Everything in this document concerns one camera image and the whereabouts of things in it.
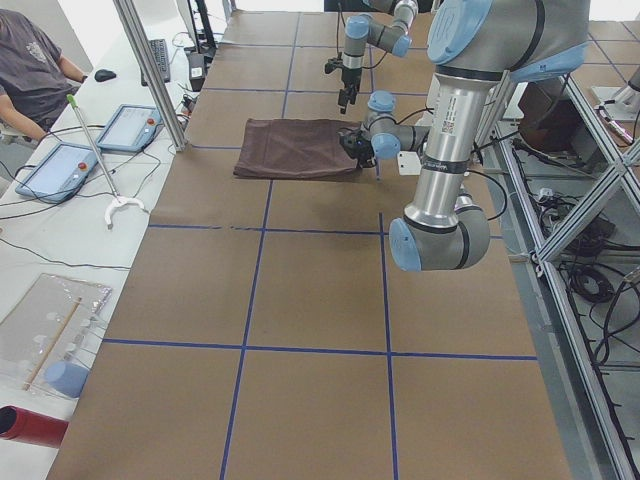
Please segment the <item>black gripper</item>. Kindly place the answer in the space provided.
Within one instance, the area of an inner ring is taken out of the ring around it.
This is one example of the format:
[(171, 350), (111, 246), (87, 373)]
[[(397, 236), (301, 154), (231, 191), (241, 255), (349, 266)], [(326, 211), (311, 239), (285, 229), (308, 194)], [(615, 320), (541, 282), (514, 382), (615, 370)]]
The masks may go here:
[(359, 168), (373, 168), (376, 166), (375, 154), (369, 142), (356, 144), (356, 160)]
[(361, 77), (361, 68), (342, 67), (341, 80), (344, 89), (341, 89), (338, 95), (338, 106), (341, 114), (346, 113), (348, 104), (354, 105), (356, 103), (361, 85)]

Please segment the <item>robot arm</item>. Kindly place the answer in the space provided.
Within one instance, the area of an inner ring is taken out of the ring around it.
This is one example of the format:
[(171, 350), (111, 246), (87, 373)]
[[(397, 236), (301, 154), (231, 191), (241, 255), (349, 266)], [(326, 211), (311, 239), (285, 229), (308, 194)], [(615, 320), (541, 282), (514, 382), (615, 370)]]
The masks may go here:
[(413, 0), (364, 1), (364, 4), (391, 15), (393, 20), (385, 25), (368, 13), (353, 15), (346, 20), (343, 51), (325, 64), (326, 74), (341, 71), (343, 86), (337, 102), (341, 114), (346, 113), (349, 105), (356, 103), (366, 47), (370, 45), (393, 56), (404, 57), (412, 44), (409, 36), (411, 25), (420, 10), (419, 2)]
[(559, 77), (584, 61), (587, 1), (447, 1), (429, 30), (427, 55), (439, 84), (428, 129), (393, 127), (372, 110), (366, 125), (374, 155), (418, 149), (414, 199), (389, 228), (395, 263), (405, 271), (475, 265), (489, 245), (482, 209), (463, 188), (488, 93), (510, 74), (514, 83)]

